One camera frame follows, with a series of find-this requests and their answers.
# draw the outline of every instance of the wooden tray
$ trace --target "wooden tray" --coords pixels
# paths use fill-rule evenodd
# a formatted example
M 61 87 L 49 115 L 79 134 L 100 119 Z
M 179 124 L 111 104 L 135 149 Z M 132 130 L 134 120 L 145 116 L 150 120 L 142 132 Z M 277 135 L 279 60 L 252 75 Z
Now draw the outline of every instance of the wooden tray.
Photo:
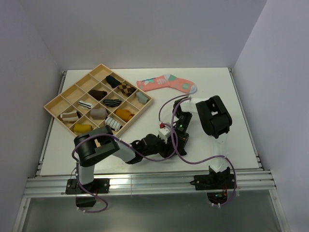
M 120 91 L 120 89 L 117 87 L 112 88 L 107 83 L 106 77 L 108 75 L 113 76 L 120 82 L 125 82 L 127 85 L 136 88 L 136 91 L 131 96 L 127 97 Z M 108 94 L 102 100 L 97 101 L 88 94 L 88 92 L 92 89 L 104 90 Z M 136 96 L 137 92 L 142 92 L 143 95 L 149 99 L 146 104 L 142 104 L 138 101 Z M 120 99 L 122 100 L 122 103 L 117 107 L 111 108 L 103 105 L 104 99 Z M 93 130 L 99 127 L 104 127 L 105 120 L 94 120 L 90 115 L 90 110 L 83 109 L 78 105 L 78 101 L 80 100 L 92 103 L 92 109 L 106 108 L 108 116 L 112 117 L 123 126 L 119 131 L 113 131 L 114 135 L 117 137 L 123 134 L 154 102 L 153 98 L 144 91 L 131 84 L 128 80 L 112 72 L 103 64 L 100 64 L 82 79 L 77 81 L 74 85 L 69 87 L 66 91 L 47 103 L 44 108 L 75 136 L 79 135 L 79 133 L 74 132 L 75 123 L 91 125 Z M 128 109 L 130 112 L 134 113 L 134 116 L 128 122 L 124 122 L 115 114 L 117 109 Z M 75 123 L 63 122 L 60 119 L 61 113 L 67 113 L 74 110 L 77 110 L 81 114 L 80 119 Z

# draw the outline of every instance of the white table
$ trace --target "white table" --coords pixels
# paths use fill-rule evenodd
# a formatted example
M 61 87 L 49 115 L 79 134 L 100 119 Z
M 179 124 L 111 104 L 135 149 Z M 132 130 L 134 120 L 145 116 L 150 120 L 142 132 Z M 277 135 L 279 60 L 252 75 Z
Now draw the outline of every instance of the white table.
M 68 71 L 62 90 L 66 90 L 89 71 L 90 70 Z M 171 73 L 177 77 L 189 79 L 197 85 L 197 92 L 193 94 L 192 97 L 209 98 L 214 95 L 219 95 L 233 119 L 233 125 L 230 128 L 227 141 L 229 159 L 236 169 L 259 168 L 228 68 L 118 69 L 113 71 L 132 83 L 136 83 L 138 80 Z M 149 133 L 157 135 L 158 111 L 160 107 L 167 100 L 182 95 L 183 93 L 175 89 L 163 88 L 149 91 L 148 94 L 154 98 L 153 105 L 151 105 L 121 136 L 121 138 L 128 143 L 141 139 Z M 169 103 L 162 111 L 163 121 L 170 122 L 172 104 L 173 103 Z M 213 141 L 203 131 L 197 115 L 193 115 L 187 132 L 190 137 L 185 147 L 188 153 L 185 158 L 189 161 L 198 161 L 210 157 L 210 149 Z M 74 160 L 71 157 L 71 152 L 74 148 L 73 139 L 74 136 L 55 120 L 45 150 L 41 175 L 71 174 L 71 171 L 75 167 Z M 160 155 L 153 155 L 151 157 L 154 159 L 161 159 Z M 133 174 L 207 169 L 207 162 L 198 165 L 190 165 L 181 161 L 177 156 L 164 162 L 143 160 L 134 165 L 125 164 L 120 159 L 109 156 L 96 165 L 95 173 Z

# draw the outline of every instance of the pink patterned sock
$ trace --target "pink patterned sock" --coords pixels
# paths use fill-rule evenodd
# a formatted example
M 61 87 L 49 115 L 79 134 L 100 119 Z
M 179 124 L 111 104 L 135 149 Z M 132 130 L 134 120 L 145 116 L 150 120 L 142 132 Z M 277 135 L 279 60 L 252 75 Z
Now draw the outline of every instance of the pink patterned sock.
M 195 93 L 197 86 L 186 79 L 178 78 L 172 74 L 165 74 L 156 78 L 137 81 L 137 86 L 143 91 L 149 91 L 158 88 L 174 88 L 184 93 Z

